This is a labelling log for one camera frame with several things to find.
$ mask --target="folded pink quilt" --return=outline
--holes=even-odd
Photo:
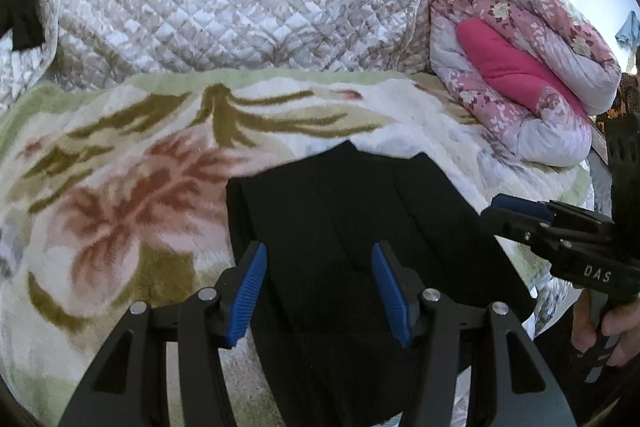
[[[584,160],[591,148],[591,127],[584,115],[599,114],[611,106],[621,70],[602,36],[571,3],[567,0],[430,0],[430,3],[431,66],[449,92],[518,158],[561,167]],[[501,85],[508,89],[501,89],[500,94],[490,87],[490,83],[497,86],[492,79],[487,82],[482,77],[476,68],[479,55],[467,56],[456,36],[457,25],[472,18],[484,21],[511,46],[527,52],[544,64],[545,70],[548,68],[548,74],[542,76],[549,81],[537,91],[537,101],[524,103],[517,96],[507,98],[505,93],[518,89],[510,89],[502,80]],[[483,71],[510,67],[486,66],[484,60]],[[543,68],[533,69],[544,73]],[[550,77],[556,82],[559,79],[568,90]],[[511,76],[514,82],[523,81],[522,78]]]

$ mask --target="floral blanket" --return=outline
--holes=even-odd
[[[492,89],[456,39],[456,25],[479,18],[520,51],[546,64],[589,115],[611,107],[620,82],[612,51],[568,0],[430,0],[431,66],[449,92],[519,158],[569,166],[591,146],[588,120],[554,87],[529,110]]]
[[[183,301],[232,265],[230,177],[345,139],[426,152],[478,211],[499,192],[593,206],[587,168],[517,160],[435,76],[219,70],[78,94],[42,84],[0,121],[0,372],[17,399],[56,425],[131,302]],[[502,245],[539,295],[533,334],[566,285],[526,248]],[[222,360],[238,425],[282,425],[251,334]],[[168,363],[178,426],[175,346]]]

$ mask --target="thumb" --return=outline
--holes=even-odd
[[[607,337],[624,333],[640,324],[640,299],[613,309],[602,320],[602,333]]]
[[[589,292],[582,290],[574,304],[574,329],[571,334],[571,343],[582,353],[591,349],[597,340],[595,328],[590,322],[590,308]]]

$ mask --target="ridged blue pad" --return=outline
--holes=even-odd
[[[246,334],[266,272],[267,249],[260,245],[231,305],[229,332],[226,334],[230,346],[235,346]]]
[[[546,205],[536,203],[535,201],[514,198],[512,196],[507,196],[506,194],[498,194],[492,200],[491,206],[492,208],[504,208],[519,214],[535,217],[545,223],[551,223],[554,220],[553,212],[551,212]]]
[[[378,293],[385,308],[386,320],[393,336],[402,347],[409,347],[412,341],[409,327],[409,307],[404,301],[396,277],[386,261],[380,245],[375,245],[371,253],[371,271],[376,281]]]

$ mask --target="blue gripper pad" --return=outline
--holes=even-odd
[[[554,213],[546,207],[546,204],[507,196],[506,194],[498,194],[491,201],[491,207],[512,210],[525,216],[535,217],[545,223],[551,223],[554,220]]]
[[[420,315],[418,293],[424,288],[418,274],[398,263],[387,247],[387,253],[378,244],[371,253],[371,272],[385,309],[386,320],[393,336],[403,348],[411,346],[413,328]]]
[[[246,334],[266,272],[267,249],[260,244],[230,306],[229,330],[226,334],[226,341],[230,346],[235,346]]]

